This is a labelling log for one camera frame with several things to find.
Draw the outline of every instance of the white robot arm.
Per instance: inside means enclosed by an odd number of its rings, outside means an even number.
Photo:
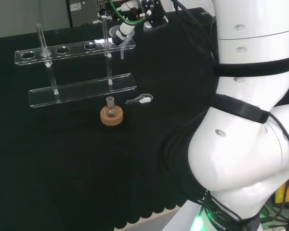
[[[289,0],[213,3],[221,64],[289,58]],[[289,105],[273,108],[288,89],[289,71],[220,77],[216,93],[271,111],[289,133]],[[190,142],[188,158],[199,183],[242,219],[257,215],[289,179],[289,142],[272,118],[261,124],[211,107]],[[217,230],[205,211],[203,217],[209,231]],[[261,225],[256,230],[262,231]]]

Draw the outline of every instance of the yellow object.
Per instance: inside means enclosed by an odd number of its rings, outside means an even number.
[[[275,203],[276,204],[281,204],[283,203],[283,199],[284,199],[284,191],[285,191],[285,186],[286,183],[283,184],[279,189],[277,189],[277,191],[275,192]],[[289,187],[287,190],[287,197],[286,197],[286,203],[289,202]]]

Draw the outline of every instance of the clear acrylic stand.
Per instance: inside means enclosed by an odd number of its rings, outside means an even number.
[[[47,47],[42,26],[37,24],[41,48],[15,52],[17,65],[44,62],[50,78],[51,87],[29,91],[29,105],[31,107],[70,102],[137,88],[131,73],[112,76],[111,69],[111,52],[120,51],[121,58],[124,58],[124,50],[134,48],[134,41],[130,37],[123,45],[113,44],[112,40],[108,38],[106,17],[102,16],[102,21],[104,39],[52,47]],[[56,84],[53,74],[53,60],[98,53],[104,53],[106,58],[107,77],[65,85]]]

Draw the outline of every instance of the small glass vial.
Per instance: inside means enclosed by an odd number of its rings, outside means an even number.
[[[107,126],[115,126],[122,122],[123,111],[122,108],[115,105],[115,99],[112,96],[106,98],[107,106],[101,109],[101,121]]]
[[[112,96],[108,96],[106,98],[107,101],[107,107],[105,109],[105,115],[109,118],[114,118],[118,116],[118,107],[115,106],[115,98]]]

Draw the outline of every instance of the black table surface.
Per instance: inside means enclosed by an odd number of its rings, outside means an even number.
[[[124,60],[113,53],[113,74],[132,73],[138,85],[113,94],[124,111],[115,128],[100,121],[105,96],[30,108],[28,91],[50,83],[43,64],[17,66],[14,52],[38,47],[37,33],[0,38],[0,231],[110,231],[184,204],[178,185],[160,173],[160,144],[209,105],[215,77],[173,13],[168,18],[148,34],[136,28]],[[101,37],[101,24],[45,32],[48,46]],[[106,76],[103,54],[53,67],[58,84]],[[140,93],[154,100],[124,105]]]

